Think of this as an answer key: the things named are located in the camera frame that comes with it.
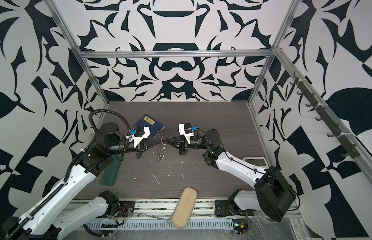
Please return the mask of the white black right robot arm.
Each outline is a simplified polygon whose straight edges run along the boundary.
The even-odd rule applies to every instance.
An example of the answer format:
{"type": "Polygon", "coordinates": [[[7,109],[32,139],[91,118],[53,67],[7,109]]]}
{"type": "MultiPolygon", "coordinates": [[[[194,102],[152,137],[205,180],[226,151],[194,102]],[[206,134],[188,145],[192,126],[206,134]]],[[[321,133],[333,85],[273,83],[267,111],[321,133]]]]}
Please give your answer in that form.
{"type": "Polygon", "coordinates": [[[208,166],[227,172],[252,187],[253,191],[240,190],[232,196],[231,202],[242,211],[260,210],[273,221],[280,222],[297,197],[279,169],[256,166],[235,157],[223,147],[215,129],[202,136],[182,133],[163,141],[177,148],[180,155],[186,155],[190,149],[204,149],[202,157],[208,166]]]}

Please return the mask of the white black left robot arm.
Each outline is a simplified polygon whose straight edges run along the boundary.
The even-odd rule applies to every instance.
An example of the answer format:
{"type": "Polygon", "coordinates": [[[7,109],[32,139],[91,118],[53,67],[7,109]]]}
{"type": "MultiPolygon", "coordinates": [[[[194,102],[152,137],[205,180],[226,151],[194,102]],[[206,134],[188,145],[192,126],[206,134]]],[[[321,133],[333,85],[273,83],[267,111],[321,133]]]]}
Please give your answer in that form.
{"type": "Polygon", "coordinates": [[[3,228],[8,240],[61,240],[94,218],[118,213],[119,198],[110,191],[100,193],[89,203],[62,215],[62,210],[74,197],[113,162],[113,156],[137,153],[138,157],[160,144],[152,138],[150,128],[132,129],[128,121],[115,111],[98,109],[89,114],[94,137],[84,150],[70,162],[64,178],[34,207],[20,217],[9,218],[3,228]],[[97,127],[93,116],[108,113],[118,117],[127,127],[127,134],[120,132],[116,123],[97,127]]]}

